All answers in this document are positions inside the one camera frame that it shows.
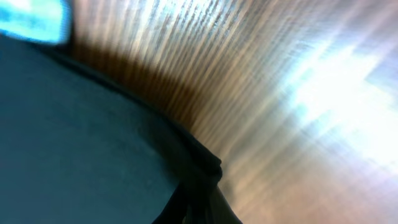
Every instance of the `black object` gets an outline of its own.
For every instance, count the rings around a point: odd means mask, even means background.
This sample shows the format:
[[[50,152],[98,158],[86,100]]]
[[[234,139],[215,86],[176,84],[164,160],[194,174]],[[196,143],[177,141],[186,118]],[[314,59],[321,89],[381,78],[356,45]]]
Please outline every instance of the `black object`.
[[[0,223],[240,223],[181,126],[53,50],[0,49]]]

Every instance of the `wood grain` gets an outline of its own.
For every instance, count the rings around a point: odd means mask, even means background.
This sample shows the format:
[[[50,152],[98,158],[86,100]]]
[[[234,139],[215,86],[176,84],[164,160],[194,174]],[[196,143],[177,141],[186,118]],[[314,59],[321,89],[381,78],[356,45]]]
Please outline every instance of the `wood grain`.
[[[398,144],[388,128],[398,124],[398,2],[74,8],[73,56],[220,156],[220,188],[244,223],[398,222]]]

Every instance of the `dark fabric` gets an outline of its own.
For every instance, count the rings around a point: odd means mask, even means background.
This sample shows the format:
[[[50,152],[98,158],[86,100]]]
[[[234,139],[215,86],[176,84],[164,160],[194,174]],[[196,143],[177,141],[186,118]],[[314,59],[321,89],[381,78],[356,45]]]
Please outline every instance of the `dark fabric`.
[[[0,223],[239,223],[178,124],[56,52],[0,49]]]

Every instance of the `blue object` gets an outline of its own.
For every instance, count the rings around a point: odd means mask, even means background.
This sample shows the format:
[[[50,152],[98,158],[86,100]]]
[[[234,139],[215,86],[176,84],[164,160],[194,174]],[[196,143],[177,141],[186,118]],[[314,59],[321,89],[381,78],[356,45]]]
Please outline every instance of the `blue object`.
[[[72,14],[66,0],[0,0],[0,33],[58,45],[68,41]]]

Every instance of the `garment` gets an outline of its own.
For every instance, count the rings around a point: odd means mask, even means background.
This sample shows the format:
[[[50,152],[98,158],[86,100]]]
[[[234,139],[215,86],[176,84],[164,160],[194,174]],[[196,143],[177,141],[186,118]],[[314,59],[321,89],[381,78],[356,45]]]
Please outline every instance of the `garment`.
[[[0,49],[0,223],[240,223],[178,124],[53,50]]]

